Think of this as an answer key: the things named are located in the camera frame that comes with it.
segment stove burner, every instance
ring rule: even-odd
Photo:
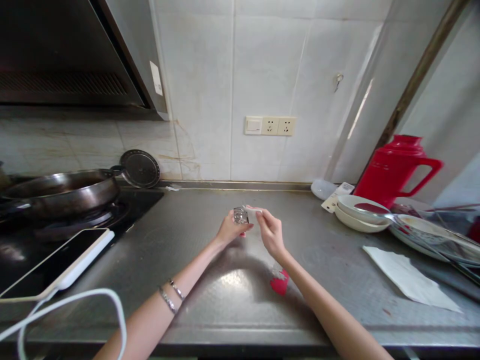
[[[35,229],[35,238],[42,242],[57,242],[71,238],[83,229],[108,228],[121,221],[129,212],[128,204],[113,203],[104,210],[96,211],[82,218],[50,223]]]

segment pan handle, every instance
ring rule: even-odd
[[[0,204],[0,216],[18,213],[31,207],[32,207],[32,204],[30,204],[27,200],[9,201],[9,202]]]
[[[113,174],[117,177],[119,175],[122,175],[125,171],[125,166],[122,165],[113,165],[110,170],[113,171]]]

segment silver bracelet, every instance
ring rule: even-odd
[[[175,315],[177,313],[177,309],[175,308],[174,303],[172,302],[172,300],[170,300],[165,290],[161,286],[159,286],[158,291],[160,292],[160,295],[163,298],[163,300],[165,300],[166,304],[170,308],[170,311],[173,313],[173,315]]]
[[[168,279],[168,283],[173,288],[173,290],[175,290],[175,292],[178,295],[178,297],[180,298],[180,300],[183,301],[185,298],[182,295],[182,292],[180,291],[180,289],[177,287],[177,285],[175,285],[174,281],[172,279]]]

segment white cord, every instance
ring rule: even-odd
[[[55,288],[50,294],[48,294],[46,298],[37,302],[35,307],[32,309],[32,311],[30,311],[30,313],[27,315],[25,319],[28,319],[33,314],[35,314],[37,310],[40,309],[42,305],[45,304],[47,301],[52,299],[57,292],[58,292],[58,289]],[[18,353],[18,357],[20,358],[20,360],[27,360],[27,354],[25,353],[25,347],[24,347],[24,338],[25,338],[26,328],[27,328],[27,325],[22,326],[20,331],[18,332],[18,337],[16,338],[16,352]]]
[[[94,289],[94,290],[88,290],[81,292],[77,295],[73,295],[70,297],[67,297],[63,300],[57,301],[56,303],[53,303],[50,306],[47,306],[43,310],[40,310],[39,312],[36,312],[35,314],[32,314],[22,321],[17,322],[15,325],[9,327],[7,330],[4,332],[0,333],[0,342],[8,338],[10,335],[14,334],[15,332],[21,330],[22,328],[26,327],[28,324],[34,322],[35,320],[41,318],[42,316],[48,314],[49,312],[58,309],[62,307],[63,305],[69,304],[71,302],[74,302],[79,299],[83,299],[89,296],[93,295],[106,295],[110,297],[115,304],[116,308],[116,314],[118,316],[118,322],[120,324],[120,333],[121,333],[121,348],[120,348],[120,353],[118,354],[117,360],[121,360],[122,356],[124,355],[125,352],[125,347],[127,346],[127,325],[125,324],[125,315],[124,315],[124,309],[122,308],[122,302],[120,301],[119,296],[115,293],[115,291],[112,291],[107,288],[99,288],[99,289]],[[37,309],[41,306],[39,305],[40,302],[35,306]]]

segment kitchen counter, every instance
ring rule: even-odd
[[[282,220],[285,246],[392,354],[477,354],[480,305],[447,285],[442,290],[463,313],[404,297],[362,250],[374,246],[412,262],[451,272],[388,231],[363,234],[321,208],[309,191],[193,190],[167,192],[61,296],[110,288],[129,316],[179,272],[217,233],[235,206],[268,208]],[[169,356],[321,356],[334,349],[292,281],[285,296],[270,287],[279,266],[265,250],[258,226],[207,268],[154,354]],[[2,329],[26,316],[31,304],[0,306]],[[118,327],[108,298],[89,297],[47,315],[29,328],[30,351],[51,344],[63,353],[93,354]],[[13,348],[6,342],[2,347]],[[440,352],[448,348],[449,353]]]

